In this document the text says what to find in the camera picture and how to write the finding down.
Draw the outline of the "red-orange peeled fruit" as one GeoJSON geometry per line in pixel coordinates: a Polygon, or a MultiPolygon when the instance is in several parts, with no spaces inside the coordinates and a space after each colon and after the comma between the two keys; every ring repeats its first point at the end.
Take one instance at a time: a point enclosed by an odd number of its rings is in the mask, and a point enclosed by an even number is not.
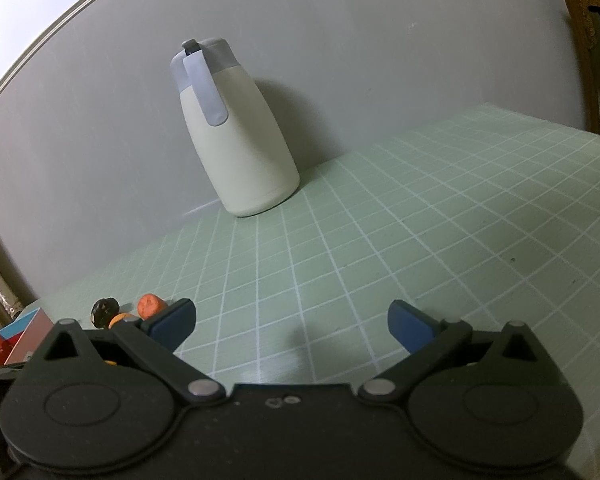
{"type": "Polygon", "coordinates": [[[166,308],[166,302],[155,294],[145,294],[137,301],[137,315],[147,320],[166,308]]]}

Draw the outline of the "dark brown dried fruit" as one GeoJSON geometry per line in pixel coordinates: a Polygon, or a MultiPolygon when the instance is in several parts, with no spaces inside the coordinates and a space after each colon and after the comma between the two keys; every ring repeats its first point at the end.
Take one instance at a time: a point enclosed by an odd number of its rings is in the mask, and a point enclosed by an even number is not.
{"type": "Polygon", "coordinates": [[[120,313],[120,306],[114,298],[100,298],[91,310],[91,323],[95,328],[107,328],[111,320],[120,313]]]}

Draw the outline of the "colourful cardboard box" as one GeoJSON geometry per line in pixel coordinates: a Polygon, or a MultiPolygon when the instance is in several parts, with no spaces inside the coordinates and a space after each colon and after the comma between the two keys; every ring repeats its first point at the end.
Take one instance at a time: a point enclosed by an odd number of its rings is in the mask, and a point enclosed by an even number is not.
{"type": "Polygon", "coordinates": [[[26,362],[54,323],[42,309],[20,315],[0,330],[0,366],[26,362]]]}

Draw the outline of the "white thermos jug grey lid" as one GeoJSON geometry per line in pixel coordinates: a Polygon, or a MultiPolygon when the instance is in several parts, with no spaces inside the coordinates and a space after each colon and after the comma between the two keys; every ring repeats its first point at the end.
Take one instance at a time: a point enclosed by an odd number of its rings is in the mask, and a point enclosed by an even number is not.
{"type": "Polygon", "coordinates": [[[170,69],[188,133],[227,212],[260,214],[298,190],[300,174],[272,110],[225,39],[183,42],[170,69]]]}

